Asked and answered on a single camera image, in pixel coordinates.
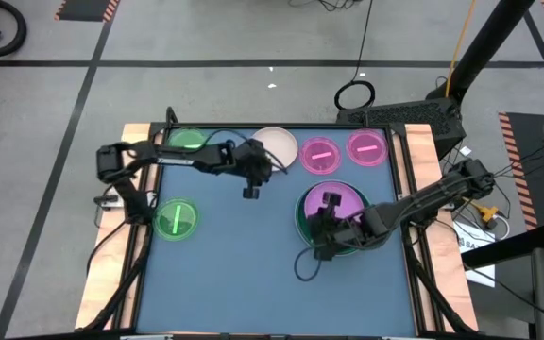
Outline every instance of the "plastic dish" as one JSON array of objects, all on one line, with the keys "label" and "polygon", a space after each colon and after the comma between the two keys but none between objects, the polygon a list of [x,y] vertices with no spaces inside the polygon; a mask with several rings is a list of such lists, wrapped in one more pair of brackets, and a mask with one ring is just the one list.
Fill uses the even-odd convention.
[{"label": "plastic dish", "polygon": [[349,157],[362,166],[376,166],[387,158],[385,139],[373,129],[356,130],[349,136],[346,149]]},{"label": "plastic dish", "polygon": [[155,231],[163,240],[184,240],[195,232],[197,224],[195,205],[183,198],[171,199],[155,211]]},{"label": "plastic dish", "polygon": [[[284,167],[289,167],[298,157],[299,146],[295,136],[281,127],[264,127],[253,133],[253,139],[263,143],[263,147],[276,156]],[[268,155],[272,164],[281,166],[276,160]],[[272,171],[280,171],[278,167],[273,167]]]},{"label": "plastic dish", "polygon": [[[318,185],[316,185],[314,188],[316,188],[317,186],[320,186],[321,184],[325,184],[325,183],[339,183],[339,184],[342,184],[344,185],[345,187],[339,189],[342,193],[347,191],[347,192],[353,192],[353,193],[356,193],[358,198],[360,199],[361,201],[361,204],[363,207],[364,206],[368,206],[369,203],[368,201],[366,200],[366,197],[360,193],[358,190],[356,190],[355,188],[353,188],[352,186],[350,186],[349,184],[346,184],[346,183],[343,183],[343,182],[337,182],[337,181],[333,181],[333,182],[322,182]],[[311,188],[311,189],[308,189],[300,198],[299,200],[297,201],[297,205],[296,205],[296,229],[297,229],[297,233],[299,234],[299,237],[303,240],[303,242],[308,245],[308,246],[313,246],[314,245],[314,242],[312,240],[312,236],[310,234],[310,231],[308,229],[308,223],[307,223],[307,215],[306,215],[306,200],[307,200],[307,197],[310,196],[310,193],[313,191],[314,188]],[[322,203],[322,197],[320,197],[320,204],[319,206],[324,206],[324,204]],[[353,249],[353,248],[350,248],[350,249],[346,249],[344,251],[341,251],[339,253],[339,255],[349,255],[349,254],[352,254],[356,252],[356,249]]]},{"label": "plastic dish", "polygon": [[337,144],[325,137],[307,140],[299,154],[303,167],[315,175],[332,174],[341,164],[341,152]]},{"label": "plastic dish", "polygon": [[171,133],[168,145],[186,148],[198,148],[207,137],[198,128],[181,128]]}]

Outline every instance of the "black metal stand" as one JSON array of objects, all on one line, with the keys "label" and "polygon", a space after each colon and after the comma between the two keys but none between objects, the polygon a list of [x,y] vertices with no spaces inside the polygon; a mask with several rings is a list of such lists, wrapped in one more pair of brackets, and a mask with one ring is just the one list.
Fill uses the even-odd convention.
[{"label": "black metal stand", "polygon": [[463,253],[461,258],[465,265],[478,268],[528,255],[538,247],[544,248],[544,227],[524,232],[492,245],[470,250]]},{"label": "black metal stand", "polygon": [[[452,72],[449,95],[461,104],[469,86],[499,50],[535,0],[501,0],[478,32]],[[447,83],[431,91],[426,99],[443,98]]]}]

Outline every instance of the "electrical wire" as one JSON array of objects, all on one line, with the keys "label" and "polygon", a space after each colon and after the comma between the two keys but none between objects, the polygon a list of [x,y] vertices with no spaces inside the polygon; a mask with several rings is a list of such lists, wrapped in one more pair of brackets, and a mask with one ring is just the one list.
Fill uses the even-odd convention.
[{"label": "electrical wire", "polygon": [[[462,146],[462,145],[463,145],[463,140],[461,140],[461,142],[459,142],[459,145],[454,146],[454,147],[450,150],[449,154],[448,154],[447,156],[444,157],[445,160],[444,160],[444,165],[442,166],[442,174],[444,174],[444,172],[445,172],[445,170],[446,170],[446,166],[447,166],[448,164],[454,165],[454,164],[456,163],[457,158],[459,157],[459,152],[460,152],[459,150],[461,149],[461,146]],[[454,156],[454,161],[451,161],[452,151],[455,151],[455,150],[457,151],[457,154],[456,154],[456,156]]]},{"label": "electrical wire", "polygon": [[439,76],[439,77],[437,77],[437,78],[435,79],[435,88],[436,88],[436,89],[440,87],[440,85],[438,84],[438,80],[440,80],[440,79],[444,79],[444,81],[447,81],[447,80],[448,80],[445,76]]},{"label": "electrical wire", "polygon": [[341,0],[337,0],[335,4],[332,4],[326,0],[310,0],[301,4],[295,4],[293,0],[289,0],[287,1],[287,4],[292,8],[300,9],[306,5],[312,4],[313,2],[317,2],[320,5],[322,5],[322,7],[324,7],[326,11],[333,12],[338,9],[350,9],[352,6],[354,6],[354,3],[356,2],[355,0],[345,0],[344,3],[341,6],[339,6],[339,1]]},{"label": "electrical wire", "polygon": [[318,260],[318,264],[316,265],[316,270],[311,276],[304,278],[301,275],[299,275],[299,269],[298,269],[299,259],[310,250],[316,250],[316,246],[308,246],[307,248],[301,250],[299,254],[296,256],[295,261],[293,262],[293,272],[295,273],[295,276],[302,282],[312,281],[316,276],[318,276],[318,272],[320,271],[320,266],[322,265],[322,260]]},{"label": "electrical wire", "polygon": [[425,232],[427,231],[427,228],[430,227],[431,224],[427,225],[427,226],[420,226],[416,223],[411,223],[411,226],[415,227],[415,229],[417,229],[418,233],[420,233],[418,235],[418,237],[416,238],[416,240],[411,243],[411,244],[407,244],[407,246],[409,247],[414,247],[417,243],[419,243],[419,241],[421,241],[421,238],[423,237],[422,234],[425,234]]},{"label": "electrical wire", "polygon": [[105,245],[111,238],[114,236],[125,224],[126,220],[123,220],[121,224],[119,224],[117,227],[115,227],[108,235],[106,235],[105,238],[100,241],[95,248],[92,250],[92,253],[90,254],[90,258],[87,260],[87,268],[85,270],[85,275],[90,274],[90,266],[92,265],[92,260],[94,259],[95,254],[102,248],[103,245]]},{"label": "electrical wire", "polygon": [[373,102],[375,102],[375,87],[373,86],[373,84],[365,80],[356,80],[356,77],[358,76],[358,71],[360,71],[360,64],[363,58],[363,50],[365,49],[366,33],[368,31],[368,21],[370,20],[370,12],[372,8],[373,8],[373,0],[370,0],[370,2],[368,3],[368,12],[366,14],[365,32],[363,33],[363,39],[360,44],[360,53],[358,54],[358,61],[356,62],[356,72],[354,72],[354,76],[352,77],[351,81],[349,81],[346,85],[339,88],[339,90],[337,90],[337,93],[335,94],[335,98],[334,98],[335,107],[339,110],[347,110],[341,105],[341,103],[339,103],[339,98],[341,97],[341,94],[345,90],[347,90],[348,88],[354,85],[363,85],[368,89],[370,93],[366,103],[354,109],[366,108],[373,105]]},{"label": "electrical wire", "polygon": [[457,61],[459,56],[459,49],[461,49],[461,43],[463,42],[463,37],[465,37],[465,32],[468,30],[469,19],[471,19],[471,14],[473,14],[473,8],[476,6],[476,0],[471,0],[471,5],[469,6],[469,12],[467,13],[467,18],[463,23],[463,28],[461,29],[461,34],[459,35],[459,41],[457,41],[457,46],[454,49],[454,54],[452,55],[452,61],[450,62],[449,76],[446,81],[446,91],[444,93],[445,97],[449,97],[449,92],[451,91],[451,79],[452,79],[452,70],[454,70],[454,63]]},{"label": "electrical wire", "polygon": [[497,189],[499,189],[499,192],[507,201],[507,218],[509,218],[511,216],[511,200],[509,200],[509,197],[507,197],[507,195],[505,194],[505,191],[501,189],[501,186],[497,184],[497,182],[495,182],[495,186],[497,187]]},{"label": "electrical wire", "polygon": [[358,62],[356,62],[356,72],[354,72],[354,76],[352,77],[352,81],[356,79],[358,76],[358,71],[360,70],[360,63],[363,58],[363,50],[365,49],[365,41],[366,41],[366,32],[368,31],[368,20],[370,19],[370,10],[373,7],[373,0],[370,0],[368,3],[368,13],[366,14],[366,21],[365,21],[365,33],[363,33],[363,40],[360,42],[360,53],[358,54]]},{"label": "electrical wire", "polygon": [[[102,192],[101,196],[105,196],[106,194],[108,194],[113,186],[114,186],[114,183],[107,186],[106,189],[104,189],[104,192]],[[99,204],[99,203],[95,203],[95,212],[93,213],[93,225],[97,229],[100,228],[100,224],[98,223],[98,217],[100,217],[100,212],[101,211],[102,211],[102,205]]]},{"label": "electrical wire", "polygon": [[536,305],[535,303],[529,301],[527,298],[521,296],[520,294],[516,293],[513,291],[513,289],[509,288],[505,283],[501,282],[500,280],[497,280],[495,278],[491,278],[490,276],[486,275],[485,273],[479,271],[479,270],[476,270],[470,266],[468,266],[467,264],[463,263],[463,267],[467,270],[471,270],[475,273],[477,273],[478,275],[481,275],[491,281],[494,281],[496,282],[500,287],[502,287],[502,289],[506,290],[507,292],[509,292],[511,295],[513,295],[514,297],[516,297],[518,300],[524,302],[525,304],[529,305],[530,307],[534,308],[535,310],[541,312],[544,314],[544,309],[539,307],[538,305]]},{"label": "electrical wire", "polygon": [[471,224],[473,227],[476,227],[477,229],[481,230],[484,234],[486,234],[488,237],[491,237],[491,238],[492,238],[492,241],[491,241],[491,240],[486,240],[486,239],[483,239],[483,238],[474,236],[473,234],[471,234],[470,232],[468,232],[467,230],[465,230],[465,228],[459,226],[458,224],[456,225],[458,229],[460,229],[462,232],[466,233],[466,234],[467,234],[469,237],[471,237],[473,240],[481,241],[481,242],[488,242],[488,243],[493,243],[493,242],[494,242],[495,235],[492,235],[492,234],[488,233],[486,230],[482,229],[482,227],[480,227],[480,225],[478,225],[476,222],[470,220],[467,216],[465,216],[465,215],[463,215],[463,214],[459,214],[458,216],[459,216],[459,217],[462,217],[463,219],[465,219],[466,221],[468,221],[469,224]]},{"label": "electrical wire", "polygon": [[[112,188],[112,185],[109,185],[106,190],[104,191],[104,193],[102,194],[102,196],[104,196],[108,191],[111,190]],[[146,194],[146,197],[148,195],[148,193],[154,193],[154,190],[147,190],[144,192]],[[152,200],[150,201],[150,208],[152,208],[155,204],[155,202],[157,201],[157,199],[155,197],[152,198]],[[93,221],[95,223],[95,226],[97,228],[100,228],[100,225],[97,224],[95,222],[95,220]],[[128,221],[127,220],[123,220],[123,222],[121,222],[120,225],[118,225],[117,227],[115,227],[108,235],[106,235],[105,238],[102,239],[102,241],[98,242],[97,245],[95,245],[95,247],[93,248],[92,250],[92,253],[90,254],[90,257],[87,261],[87,268],[86,268],[86,275],[88,275],[90,273],[90,266],[92,265],[92,260],[94,259],[94,256],[95,254],[97,254],[97,252],[100,250],[100,248],[102,248],[103,245],[105,245]]]},{"label": "electrical wire", "polygon": [[511,228],[509,227],[509,222],[507,221],[507,219],[501,215],[495,215],[495,218],[496,219],[499,219],[503,222],[503,224],[505,225],[505,234],[499,238],[499,240],[504,240],[505,238],[507,238],[507,236],[509,236],[509,233],[511,232]]},{"label": "electrical wire", "polygon": [[503,167],[503,169],[497,171],[494,173],[495,177],[496,176],[502,176],[502,174],[506,173],[506,172],[509,172],[509,170],[511,170],[514,165],[516,163],[519,163],[518,167],[521,167],[525,162],[531,162],[531,161],[536,161],[536,160],[540,160],[542,157],[544,157],[544,155],[542,156],[537,156],[533,159],[530,159],[531,157],[533,157],[537,152],[541,151],[544,149],[544,146],[541,146],[540,148],[536,149],[535,151],[529,153],[528,155],[524,156],[524,157],[521,157],[519,159],[519,161],[512,161],[509,165]]},{"label": "electrical wire", "polygon": [[[443,225],[446,225],[449,227],[449,229],[456,234],[456,231],[448,226],[446,223],[441,222]],[[415,254],[414,249],[411,246],[406,246],[404,248],[404,254],[406,255],[406,261],[409,265],[413,267],[415,270],[416,276],[419,278],[420,282],[423,283],[423,286],[427,289],[428,293],[430,294],[430,298],[433,302],[436,303],[438,306],[440,312],[446,317],[447,321],[449,321],[449,324],[452,326],[455,332],[460,333],[478,333],[477,331],[473,330],[470,326],[468,326],[463,319],[459,316],[458,313],[456,313],[449,302],[446,300],[446,298],[442,295],[442,292],[437,288],[434,281],[430,278],[428,273],[425,271],[425,267],[423,266],[423,263],[417,258],[417,255]]]},{"label": "electrical wire", "polygon": [[[536,172],[538,170],[542,170],[542,169],[544,169],[544,165],[539,165],[538,167],[530,170],[529,172],[524,173],[523,176],[532,175],[534,172]],[[499,176],[496,176],[496,178],[514,179],[514,178],[516,178],[516,176],[514,176],[514,175],[499,175]]]}]

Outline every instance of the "concrete floor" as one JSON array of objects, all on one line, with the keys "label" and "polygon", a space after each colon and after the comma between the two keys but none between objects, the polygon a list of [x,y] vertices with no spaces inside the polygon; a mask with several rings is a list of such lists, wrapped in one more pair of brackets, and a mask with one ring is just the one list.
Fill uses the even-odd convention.
[{"label": "concrete floor", "polygon": [[[0,59],[0,335],[8,337],[75,325],[96,235],[92,198],[103,190],[94,173],[99,146],[118,141],[125,123],[161,121],[168,105],[184,122],[333,122],[332,98],[354,69],[312,60],[356,60],[368,6],[328,13],[285,0],[124,0],[109,32],[100,23],[55,22],[60,0],[10,2],[29,35],[18,53]],[[462,51],[496,3],[478,2]],[[449,61],[468,6],[374,2],[363,59],[404,61],[361,70],[377,88],[376,104],[421,99],[446,75],[434,63],[410,61]],[[544,41],[544,9],[534,4],[531,14]],[[0,23],[13,25],[1,13]],[[220,67],[216,60],[247,61]],[[463,114],[472,156],[499,169],[507,157],[497,112],[544,114],[544,60],[523,21],[493,60],[523,63],[482,71]],[[364,101],[357,90],[346,96],[346,106]],[[513,203],[513,234],[524,232],[513,181],[500,185]],[[487,201],[505,206],[499,195]],[[27,238],[36,247],[26,248]],[[520,270],[529,270],[525,260],[500,265],[497,275],[529,294],[530,282],[511,275]],[[470,288],[483,331],[527,336],[524,323],[505,317],[514,310],[528,317],[514,298]],[[6,296],[11,308],[2,313]]]}]

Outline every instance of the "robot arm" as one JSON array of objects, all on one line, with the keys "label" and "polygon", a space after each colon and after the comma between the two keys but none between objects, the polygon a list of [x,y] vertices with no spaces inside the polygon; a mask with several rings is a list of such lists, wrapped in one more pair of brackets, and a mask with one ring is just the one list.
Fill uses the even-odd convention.
[{"label": "robot arm", "polygon": [[464,160],[455,164],[438,182],[394,203],[371,205],[347,218],[336,218],[334,209],[341,196],[325,193],[326,207],[308,216],[315,249],[314,257],[330,261],[346,248],[381,247],[401,221],[417,224],[431,222],[437,212],[456,197],[479,199],[489,195],[495,185],[494,176],[480,161]]},{"label": "robot arm", "polygon": [[[124,166],[123,154],[132,158]],[[231,174],[246,178],[243,197],[257,199],[258,187],[270,180],[272,163],[265,155],[262,142],[249,139],[235,146],[227,141],[206,144],[199,148],[173,147],[150,142],[116,143],[100,147],[96,152],[97,177],[112,185],[123,198],[129,223],[147,224],[153,208],[148,205],[146,193],[136,190],[131,182],[133,175],[150,164],[191,166],[196,170],[219,175]]]}]

